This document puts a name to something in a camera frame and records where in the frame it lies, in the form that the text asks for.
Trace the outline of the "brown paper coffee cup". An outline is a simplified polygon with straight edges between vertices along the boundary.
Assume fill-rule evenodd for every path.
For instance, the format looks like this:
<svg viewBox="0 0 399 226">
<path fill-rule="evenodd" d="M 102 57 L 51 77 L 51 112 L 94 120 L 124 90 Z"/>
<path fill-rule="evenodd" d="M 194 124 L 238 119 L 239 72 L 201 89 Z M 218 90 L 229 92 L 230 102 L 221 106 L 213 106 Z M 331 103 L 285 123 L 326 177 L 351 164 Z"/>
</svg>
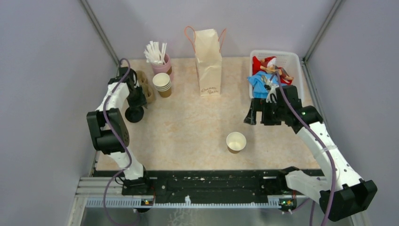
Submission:
<svg viewBox="0 0 399 226">
<path fill-rule="evenodd" d="M 231 132 L 226 137 L 227 149 L 230 153 L 236 154 L 245 149 L 247 145 L 246 137 L 240 132 Z"/>
</svg>

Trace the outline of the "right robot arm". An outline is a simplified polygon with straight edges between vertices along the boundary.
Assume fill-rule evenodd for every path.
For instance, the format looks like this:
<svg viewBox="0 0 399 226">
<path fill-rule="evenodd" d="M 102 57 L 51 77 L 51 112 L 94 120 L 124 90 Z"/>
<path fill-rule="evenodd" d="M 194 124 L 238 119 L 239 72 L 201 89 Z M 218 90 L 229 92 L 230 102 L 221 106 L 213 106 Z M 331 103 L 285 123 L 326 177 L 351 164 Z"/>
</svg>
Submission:
<svg viewBox="0 0 399 226">
<path fill-rule="evenodd" d="M 267 99 L 252 98 L 244 123 L 275 126 L 285 123 L 306 144 L 322 170 L 325 181 L 296 167 L 278 172 L 276 188 L 282 194 L 298 191 L 319 204 L 325 220 L 333 222 L 368 209 L 377 193 L 373 180 L 364 180 L 343 157 L 330 137 L 323 118 L 312 106 L 303 106 L 296 86 L 276 87 Z"/>
</svg>

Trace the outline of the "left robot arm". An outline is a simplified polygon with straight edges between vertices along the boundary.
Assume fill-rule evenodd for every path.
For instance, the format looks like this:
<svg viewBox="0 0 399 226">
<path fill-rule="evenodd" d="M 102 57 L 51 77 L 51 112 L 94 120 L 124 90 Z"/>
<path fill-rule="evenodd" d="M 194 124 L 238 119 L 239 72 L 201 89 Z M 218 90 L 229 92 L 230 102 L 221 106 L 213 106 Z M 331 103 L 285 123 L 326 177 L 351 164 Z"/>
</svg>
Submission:
<svg viewBox="0 0 399 226">
<path fill-rule="evenodd" d="M 139 122 L 144 116 L 147 100 L 138 82 L 137 73 L 129 66 L 119 68 L 119 76 L 108 82 L 107 93 L 95 111 L 86 119 L 95 150 L 112 158 L 123 170 L 124 186 L 139 194 L 150 191 L 144 166 L 129 149 L 129 132 L 125 121 Z"/>
</svg>

